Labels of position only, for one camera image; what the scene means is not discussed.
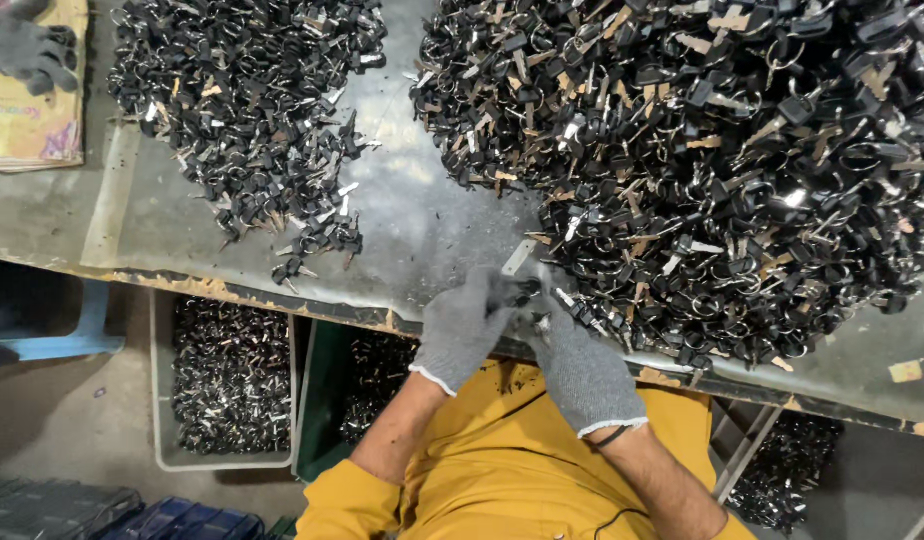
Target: work glove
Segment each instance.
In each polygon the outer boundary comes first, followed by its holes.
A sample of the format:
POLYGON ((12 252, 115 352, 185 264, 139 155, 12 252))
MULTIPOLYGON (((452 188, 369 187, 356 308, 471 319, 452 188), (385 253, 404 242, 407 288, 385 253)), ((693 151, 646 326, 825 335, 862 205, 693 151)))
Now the work glove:
POLYGON ((549 293, 526 310, 533 316, 531 329, 523 328, 519 338, 535 352, 548 395, 576 436, 648 422, 646 404, 618 352, 576 324, 549 293))
POLYGON ((409 371, 455 398, 512 320, 513 284, 497 269, 478 267, 468 272, 464 285, 436 296, 421 312, 421 345, 409 371))
POLYGON ((48 0, 18 0, 0 8, 0 73, 25 83, 34 96, 58 86, 74 92, 79 81, 75 69, 75 32, 68 26, 39 26, 33 19, 48 7, 48 0))

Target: metal table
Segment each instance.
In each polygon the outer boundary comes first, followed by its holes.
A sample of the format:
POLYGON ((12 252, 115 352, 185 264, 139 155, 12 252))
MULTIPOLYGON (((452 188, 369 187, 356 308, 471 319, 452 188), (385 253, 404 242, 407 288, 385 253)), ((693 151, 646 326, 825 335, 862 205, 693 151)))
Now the metal table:
MULTIPOLYGON (((360 213, 364 251, 343 271, 344 253, 310 257, 318 279, 294 279, 299 295, 276 286, 271 269, 288 246, 261 230, 219 251, 223 236, 195 184, 185 181, 167 144, 113 121, 115 102, 105 76, 112 65, 114 0, 96 3, 86 88, 86 164, 0 175, 0 260, 78 276, 173 290, 417 336, 421 309, 459 285, 479 264, 503 265, 525 233, 538 230, 537 193, 486 189, 451 181, 440 153, 413 121, 408 90, 432 0, 386 3, 388 64, 352 73, 337 117, 358 110, 356 129, 382 142, 342 168, 343 186, 358 182, 350 207, 360 213)), ((628 358, 644 382, 687 387, 691 374, 671 358, 628 358)), ((695 389, 924 436, 924 377, 897 384, 888 367, 923 360, 924 294, 906 312, 887 317, 867 307, 815 354, 747 372, 720 360, 695 389)))

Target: pile of keys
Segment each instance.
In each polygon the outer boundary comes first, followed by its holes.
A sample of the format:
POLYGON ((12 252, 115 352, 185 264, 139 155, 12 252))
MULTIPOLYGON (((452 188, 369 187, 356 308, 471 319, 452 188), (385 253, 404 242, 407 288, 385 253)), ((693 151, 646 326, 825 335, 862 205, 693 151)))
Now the pile of keys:
POLYGON ((204 189, 224 248, 251 228, 300 230, 272 280, 307 255, 362 247, 339 168, 378 141, 333 118, 347 74, 385 65, 380 0, 130 0, 108 92, 204 189), (329 127, 341 125, 336 132, 329 127))
POLYGON ((843 431, 838 420, 782 412, 726 506, 747 523, 792 535, 792 527, 809 515, 805 494, 818 486, 843 431))
POLYGON ((289 450, 288 315, 186 296, 175 323, 179 446, 203 456, 289 450))
POLYGON ((345 417, 339 433, 356 446, 408 378, 419 342, 398 335, 360 329, 351 342, 345 417))
POLYGON ((924 272, 924 0, 440 0, 410 97, 460 185, 540 190, 582 324, 809 352, 924 272))

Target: forearm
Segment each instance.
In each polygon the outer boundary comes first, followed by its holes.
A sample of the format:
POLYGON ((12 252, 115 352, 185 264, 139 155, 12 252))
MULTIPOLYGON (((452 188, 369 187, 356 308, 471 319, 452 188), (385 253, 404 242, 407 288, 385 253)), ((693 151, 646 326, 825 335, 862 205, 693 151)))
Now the forearm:
MULTIPOLYGON (((615 430, 599 429, 590 440, 615 430)), ((663 540, 710 540, 725 528, 728 514, 656 438, 651 424, 625 431, 601 451, 635 489, 663 540)))
POLYGON ((404 485, 408 461, 435 411, 447 399, 438 384, 421 374, 409 374, 349 459, 384 482, 404 485))

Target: yellow shirt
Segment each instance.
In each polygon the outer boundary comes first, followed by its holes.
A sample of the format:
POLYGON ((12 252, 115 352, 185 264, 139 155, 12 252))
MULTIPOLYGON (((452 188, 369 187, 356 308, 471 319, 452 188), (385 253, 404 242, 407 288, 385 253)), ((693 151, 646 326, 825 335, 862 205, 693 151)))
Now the yellow shirt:
MULTIPOLYGON (((711 490, 709 397, 638 388, 661 443, 711 490)), ((602 455, 576 438, 538 367, 487 360, 436 413, 405 488, 346 460, 305 489, 300 538, 648 540, 646 507, 602 455)), ((718 540, 754 540, 730 517, 718 540)))

